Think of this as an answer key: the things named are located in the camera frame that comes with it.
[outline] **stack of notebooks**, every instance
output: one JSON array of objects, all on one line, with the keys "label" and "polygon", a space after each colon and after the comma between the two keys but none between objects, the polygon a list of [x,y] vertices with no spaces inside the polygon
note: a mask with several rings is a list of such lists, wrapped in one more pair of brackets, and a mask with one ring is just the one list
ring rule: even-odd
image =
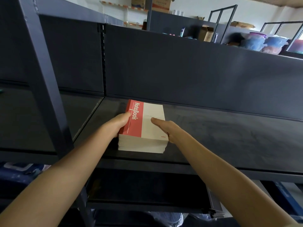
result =
[{"label": "stack of notebooks", "polygon": [[163,153],[168,135],[151,122],[152,117],[165,120],[163,105],[130,99],[127,111],[131,116],[119,131],[118,150]]}]

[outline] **hand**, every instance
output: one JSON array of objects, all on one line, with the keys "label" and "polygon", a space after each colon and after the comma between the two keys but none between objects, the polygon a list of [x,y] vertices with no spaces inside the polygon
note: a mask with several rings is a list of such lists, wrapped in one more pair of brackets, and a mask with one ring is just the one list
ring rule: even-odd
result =
[{"label": "hand", "polygon": [[130,112],[119,114],[108,122],[106,122],[104,125],[109,126],[108,131],[113,131],[114,137],[117,137],[119,130],[121,129],[121,127],[125,126],[130,116]]},{"label": "hand", "polygon": [[171,143],[175,143],[175,134],[178,130],[181,130],[177,124],[175,124],[173,121],[165,121],[156,118],[151,118],[151,122],[168,135]]}]

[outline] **lower shelf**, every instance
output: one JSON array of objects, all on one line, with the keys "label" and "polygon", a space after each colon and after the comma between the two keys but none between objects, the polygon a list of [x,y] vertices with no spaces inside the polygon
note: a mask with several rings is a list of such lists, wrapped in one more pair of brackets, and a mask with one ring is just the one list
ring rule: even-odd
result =
[{"label": "lower shelf", "polygon": [[104,210],[203,213],[210,209],[197,175],[95,169],[87,185],[88,206]]}]

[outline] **wooden ceiling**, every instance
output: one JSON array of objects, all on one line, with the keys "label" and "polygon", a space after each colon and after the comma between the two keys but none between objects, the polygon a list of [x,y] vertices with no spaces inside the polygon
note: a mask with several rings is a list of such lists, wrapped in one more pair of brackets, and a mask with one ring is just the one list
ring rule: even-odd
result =
[{"label": "wooden ceiling", "polygon": [[255,0],[277,6],[289,6],[293,8],[302,8],[303,0]]}]

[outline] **forearm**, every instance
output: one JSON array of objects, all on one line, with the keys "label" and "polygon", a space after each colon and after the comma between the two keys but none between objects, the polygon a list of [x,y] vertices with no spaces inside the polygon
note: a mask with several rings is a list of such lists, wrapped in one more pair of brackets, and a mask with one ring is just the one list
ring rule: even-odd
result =
[{"label": "forearm", "polygon": [[57,226],[114,133],[104,124],[81,146],[42,173],[0,215],[0,226]]},{"label": "forearm", "polygon": [[296,223],[248,177],[209,151],[183,130],[175,143],[188,162],[241,226]]}]

